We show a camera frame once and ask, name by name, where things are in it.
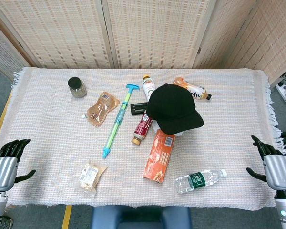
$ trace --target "black jar lid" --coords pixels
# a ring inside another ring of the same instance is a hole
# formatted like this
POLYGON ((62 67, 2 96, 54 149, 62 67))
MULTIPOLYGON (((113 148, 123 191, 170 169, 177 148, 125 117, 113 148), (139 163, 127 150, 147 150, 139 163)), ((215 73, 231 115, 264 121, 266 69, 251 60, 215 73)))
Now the black jar lid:
POLYGON ((68 81, 68 85, 72 89, 78 89, 82 85, 81 80, 78 77, 72 77, 68 81))

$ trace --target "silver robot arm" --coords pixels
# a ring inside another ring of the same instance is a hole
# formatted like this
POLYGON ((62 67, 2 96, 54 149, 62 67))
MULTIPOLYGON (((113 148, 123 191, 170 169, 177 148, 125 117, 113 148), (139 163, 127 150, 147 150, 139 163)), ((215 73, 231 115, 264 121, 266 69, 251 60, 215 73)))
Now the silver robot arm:
POLYGON ((262 143, 252 136, 253 145, 257 146, 261 155, 265 175, 257 174, 247 168, 248 173, 256 179, 267 182, 269 187, 276 190, 275 202, 281 226, 286 229, 286 156, 275 150, 271 145, 262 143))
POLYGON ((19 160, 29 142, 29 139, 15 140, 5 144, 0 150, 0 224, 8 201, 5 192, 10 190, 15 183, 29 179, 36 172, 32 170, 27 175, 16 176, 19 160))

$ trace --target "red bottle label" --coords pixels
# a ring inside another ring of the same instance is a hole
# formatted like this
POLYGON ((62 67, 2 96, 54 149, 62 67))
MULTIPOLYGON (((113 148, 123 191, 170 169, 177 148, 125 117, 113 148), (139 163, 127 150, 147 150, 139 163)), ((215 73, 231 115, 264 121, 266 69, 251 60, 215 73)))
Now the red bottle label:
POLYGON ((145 137, 149 127, 151 126, 153 120, 148 117, 146 111, 144 112, 140 123, 138 124, 137 128, 135 129, 134 133, 140 136, 145 137))

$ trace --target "bottle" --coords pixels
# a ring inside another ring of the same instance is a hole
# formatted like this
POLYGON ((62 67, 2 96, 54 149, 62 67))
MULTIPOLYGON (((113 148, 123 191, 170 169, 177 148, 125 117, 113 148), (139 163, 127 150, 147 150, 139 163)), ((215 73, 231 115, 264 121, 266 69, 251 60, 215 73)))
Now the bottle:
POLYGON ((72 77, 68 80, 68 85, 72 95, 75 98, 82 98, 87 94, 84 83, 78 77, 72 77))
POLYGON ((207 93, 206 90, 199 85, 189 83, 186 80, 184 80, 182 77, 176 77, 173 81, 173 84, 181 86, 188 90, 194 99, 207 99, 210 100, 212 95, 207 93))
POLYGON ((202 172, 179 177, 175 180, 175 185, 178 193, 193 191, 202 186, 210 186, 219 181, 219 178, 227 176, 224 169, 204 170, 202 172))
MULTIPOLYGON (((154 90, 156 90, 153 80, 149 77, 149 75, 145 74, 143 77, 143 89, 147 98, 147 101, 151 97, 154 90)), ((144 111, 140 123, 137 125, 134 133, 132 143, 135 145, 139 145, 141 141, 146 137, 149 127, 151 126, 153 120, 148 117, 146 111, 144 111)))

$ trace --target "water bottle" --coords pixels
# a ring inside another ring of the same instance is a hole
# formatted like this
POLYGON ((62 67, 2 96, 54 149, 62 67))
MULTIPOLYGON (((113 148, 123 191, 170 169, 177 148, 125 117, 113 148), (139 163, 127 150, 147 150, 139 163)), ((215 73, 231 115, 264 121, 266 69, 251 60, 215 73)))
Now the water bottle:
POLYGON ((178 193, 193 191, 198 187, 210 186, 227 176, 224 169, 204 170, 202 172, 179 177, 175 180, 178 193))

